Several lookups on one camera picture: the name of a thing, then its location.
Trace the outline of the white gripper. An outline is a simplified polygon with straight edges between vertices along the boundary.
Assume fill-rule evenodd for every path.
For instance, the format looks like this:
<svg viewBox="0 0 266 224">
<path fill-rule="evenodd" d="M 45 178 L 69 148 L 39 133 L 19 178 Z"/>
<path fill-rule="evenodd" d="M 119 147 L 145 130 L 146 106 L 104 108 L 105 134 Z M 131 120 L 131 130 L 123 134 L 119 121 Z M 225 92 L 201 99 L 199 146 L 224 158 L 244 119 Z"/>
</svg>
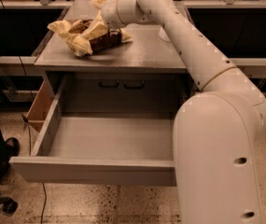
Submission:
<svg viewBox="0 0 266 224">
<path fill-rule="evenodd" d="M 90 0 L 89 4 L 101 10 L 91 25 L 81 34 L 87 40 L 93 40 L 108 32 L 108 27 L 124 28 L 142 20 L 142 10 L 137 0 Z"/>
</svg>

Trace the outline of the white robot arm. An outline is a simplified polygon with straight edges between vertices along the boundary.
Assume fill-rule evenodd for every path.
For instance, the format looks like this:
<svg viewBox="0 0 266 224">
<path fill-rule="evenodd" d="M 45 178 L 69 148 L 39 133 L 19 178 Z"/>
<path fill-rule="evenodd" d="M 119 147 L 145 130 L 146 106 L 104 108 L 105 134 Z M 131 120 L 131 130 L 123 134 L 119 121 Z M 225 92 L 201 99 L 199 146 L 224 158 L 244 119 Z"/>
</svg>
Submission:
<svg viewBox="0 0 266 224">
<path fill-rule="evenodd" d="M 93 0 L 111 28 L 156 22 L 199 93 L 174 122 L 174 163 L 183 224 L 262 224 L 253 143 L 266 98 L 173 0 Z"/>
</svg>

